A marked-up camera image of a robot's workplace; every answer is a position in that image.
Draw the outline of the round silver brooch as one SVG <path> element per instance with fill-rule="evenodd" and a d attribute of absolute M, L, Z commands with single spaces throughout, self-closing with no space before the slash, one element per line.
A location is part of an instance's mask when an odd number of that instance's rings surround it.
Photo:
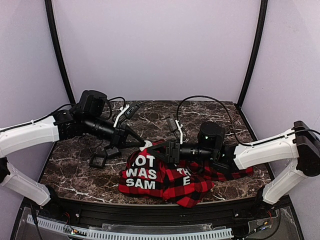
<path fill-rule="evenodd" d="M 153 143 L 149 140 L 145 140 L 144 141 L 144 146 L 141 146 L 139 147 L 139 150 L 142 152 L 144 151 L 145 149 L 149 148 L 149 147 L 152 147 L 153 146 Z"/>

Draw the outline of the red black plaid shirt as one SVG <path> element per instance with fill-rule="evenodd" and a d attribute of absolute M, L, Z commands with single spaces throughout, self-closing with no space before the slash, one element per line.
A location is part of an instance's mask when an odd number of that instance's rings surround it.
<path fill-rule="evenodd" d="M 200 203 L 215 186 L 215 182 L 231 181 L 250 176 L 253 167 L 238 169 L 230 154 L 224 154 L 220 163 L 228 166 L 219 172 L 211 155 L 206 151 L 181 153 L 179 163 L 167 163 L 148 153 L 137 150 L 127 159 L 119 175 L 118 191 L 133 198 L 156 198 L 173 202 L 185 208 Z"/>

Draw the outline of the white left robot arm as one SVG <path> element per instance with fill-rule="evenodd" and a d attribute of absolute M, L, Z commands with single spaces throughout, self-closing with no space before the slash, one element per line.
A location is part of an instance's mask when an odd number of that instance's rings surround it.
<path fill-rule="evenodd" d="M 91 135 L 105 140 L 104 158 L 115 154 L 115 149 L 139 148 L 145 141 L 126 125 L 140 108 L 139 103 L 124 102 L 115 120 L 107 95 L 97 90 L 85 90 L 77 103 L 69 103 L 46 116 L 0 130 L 0 185 L 35 204 L 44 207 L 58 202 L 55 191 L 28 176 L 31 168 L 44 166 L 42 145 Z"/>

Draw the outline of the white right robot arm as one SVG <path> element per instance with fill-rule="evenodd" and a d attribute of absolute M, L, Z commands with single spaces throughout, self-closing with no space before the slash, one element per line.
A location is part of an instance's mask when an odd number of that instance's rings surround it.
<path fill-rule="evenodd" d="M 224 145 L 225 132 L 218 124 L 206 121 L 200 125 L 197 143 L 168 140 L 148 147 L 147 152 L 166 163 L 208 163 L 227 177 L 255 165 L 291 159 L 272 182 L 259 189 L 255 209 L 271 208 L 302 180 L 320 174 L 319 133 L 303 121 L 294 122 L 292 128 L 277 136 L 250 143 Z"/>

